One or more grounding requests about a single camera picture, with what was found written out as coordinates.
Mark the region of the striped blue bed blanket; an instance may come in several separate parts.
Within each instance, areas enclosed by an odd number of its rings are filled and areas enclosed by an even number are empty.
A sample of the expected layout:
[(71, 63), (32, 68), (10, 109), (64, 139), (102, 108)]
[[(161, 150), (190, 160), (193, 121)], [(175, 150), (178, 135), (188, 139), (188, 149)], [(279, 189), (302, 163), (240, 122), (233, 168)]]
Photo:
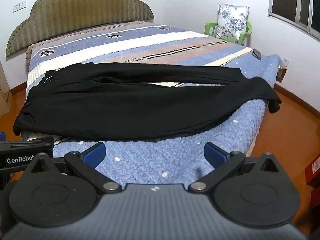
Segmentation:
[[(89, 28), (38, 42), (28, 47), (27, 88), (36, 86), (48, 70), (74, 63), (151, 62), (190, 66), (240, 68), (247, 77), (262, 77), (275, 84), (281, 59), (257, 59), (250, 48), (208, 35), (149, 21), (133, 21)], [(124, 185), (185, 184), (213, 168), (203, 148), (212, 142), (225, 151), (251, 155), (266, 111), (266, 103), (243, 104), (215, 128), (191, 136), (155, 141), (107, 141), (99, 172)]]

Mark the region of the blue floral white pillow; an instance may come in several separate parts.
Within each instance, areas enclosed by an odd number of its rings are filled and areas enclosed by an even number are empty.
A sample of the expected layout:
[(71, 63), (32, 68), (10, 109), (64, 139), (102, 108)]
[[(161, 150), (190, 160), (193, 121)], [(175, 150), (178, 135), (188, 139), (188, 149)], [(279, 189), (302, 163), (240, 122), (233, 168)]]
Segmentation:
[(219, 3), (215, 37), (237, 43), (246, 30), (249, 7)]

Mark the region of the red box on floor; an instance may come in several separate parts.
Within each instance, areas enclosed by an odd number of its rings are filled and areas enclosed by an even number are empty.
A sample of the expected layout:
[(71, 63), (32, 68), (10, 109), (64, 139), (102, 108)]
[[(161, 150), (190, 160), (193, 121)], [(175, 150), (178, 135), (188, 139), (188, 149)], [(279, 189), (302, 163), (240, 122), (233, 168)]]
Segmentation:
[(305, 183), (313, 188), (319, 187), (320, 154), (305, 168)]

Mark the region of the dark tablet on bed corner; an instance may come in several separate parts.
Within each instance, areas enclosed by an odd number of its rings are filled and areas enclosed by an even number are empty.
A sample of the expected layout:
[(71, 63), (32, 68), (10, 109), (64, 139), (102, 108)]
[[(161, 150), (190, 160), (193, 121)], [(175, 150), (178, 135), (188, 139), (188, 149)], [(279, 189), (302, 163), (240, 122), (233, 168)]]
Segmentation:
[(252, 55), (258, 59), (259, 61), (261, 60), (261, 52), (259, 52), (258, 50), (256, 50), (255, 48), (252, 51)]

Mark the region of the black pants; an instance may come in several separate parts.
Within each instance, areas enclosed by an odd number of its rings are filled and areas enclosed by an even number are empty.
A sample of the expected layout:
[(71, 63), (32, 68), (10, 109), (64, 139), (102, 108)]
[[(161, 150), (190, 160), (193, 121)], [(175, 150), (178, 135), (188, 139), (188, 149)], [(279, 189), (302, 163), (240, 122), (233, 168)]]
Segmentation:
[(280, 109), (264, 79), (238, 68), (77, 63), (46, 72), (29, 90), (13, 132), (89, 141), (174, 137), (217, 126), (251, 100)]

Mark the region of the window with metal frame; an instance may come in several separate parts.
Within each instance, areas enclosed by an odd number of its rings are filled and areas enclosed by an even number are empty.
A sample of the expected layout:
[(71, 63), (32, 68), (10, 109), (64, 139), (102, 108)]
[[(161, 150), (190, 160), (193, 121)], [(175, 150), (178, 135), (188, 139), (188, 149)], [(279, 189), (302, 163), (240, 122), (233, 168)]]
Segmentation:
[(270, 0), (268, 16), (319, 40), (319, 0)]

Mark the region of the green plastic chair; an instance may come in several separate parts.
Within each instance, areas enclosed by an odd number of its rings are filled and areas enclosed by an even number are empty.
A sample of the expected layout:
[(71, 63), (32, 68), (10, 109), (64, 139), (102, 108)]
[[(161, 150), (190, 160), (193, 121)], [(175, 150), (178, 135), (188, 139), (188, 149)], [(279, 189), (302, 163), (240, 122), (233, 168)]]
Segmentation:
[(239, 45), (244, 45), (245, 38), (250, 37), (253, 31), (251, 23), (247, 21), (246, 30), (241, 32), (238, 40), (232, 37), (218, 37), (218, 35), (216, 34), (217, 25), (218, 24), (216, 22), (207, 22), (204, 28), (204, 34), (212, 37), (217, 37), (221, 40), (225, 40), (225, 41), (232, 42), (234, 44), (239, 44)]

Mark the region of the white wall switch pair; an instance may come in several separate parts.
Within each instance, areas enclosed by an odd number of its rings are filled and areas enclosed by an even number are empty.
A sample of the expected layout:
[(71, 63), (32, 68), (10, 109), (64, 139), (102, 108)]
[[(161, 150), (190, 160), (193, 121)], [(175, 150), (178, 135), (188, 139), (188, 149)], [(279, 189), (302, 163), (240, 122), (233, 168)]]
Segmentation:
[(13, 12), (17, 12), (21, 9), (25, 9), (27, 6), (26, 6), (26, 1), (23, 1), (23, 2), (20, 2), (20, 3), (17, 3), (15, 5), (12, 6), (12, 10)]

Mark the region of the brown cardboard box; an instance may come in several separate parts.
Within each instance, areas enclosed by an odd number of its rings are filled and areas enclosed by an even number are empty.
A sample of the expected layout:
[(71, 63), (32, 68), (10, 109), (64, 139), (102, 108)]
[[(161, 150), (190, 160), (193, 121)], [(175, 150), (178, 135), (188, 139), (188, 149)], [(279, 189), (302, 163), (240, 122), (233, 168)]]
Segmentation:
[(10, 112), (12, 94), (4, 74), (2, 63), (0, 62), (0, 116), (3, 116)]

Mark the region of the white wall socket low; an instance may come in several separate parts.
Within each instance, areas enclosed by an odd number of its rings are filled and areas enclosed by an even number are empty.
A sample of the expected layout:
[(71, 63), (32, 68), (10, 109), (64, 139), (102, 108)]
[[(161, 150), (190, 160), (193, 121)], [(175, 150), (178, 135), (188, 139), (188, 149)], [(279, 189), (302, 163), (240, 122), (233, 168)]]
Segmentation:
[(283, 63), (287, 67), (289, 65), (289, 60), (287, 58), (283, 58)]

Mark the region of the green upholstered headboard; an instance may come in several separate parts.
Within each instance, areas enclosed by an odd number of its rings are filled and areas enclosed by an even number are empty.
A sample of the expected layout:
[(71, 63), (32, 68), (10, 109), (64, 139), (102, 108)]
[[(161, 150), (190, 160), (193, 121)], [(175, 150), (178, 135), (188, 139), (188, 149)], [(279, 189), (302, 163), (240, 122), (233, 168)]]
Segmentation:
[(133, 20), (154, 20), (140, 0), (37, 0), (30, 16), (10, 35), (6, 56), (73, 31)]

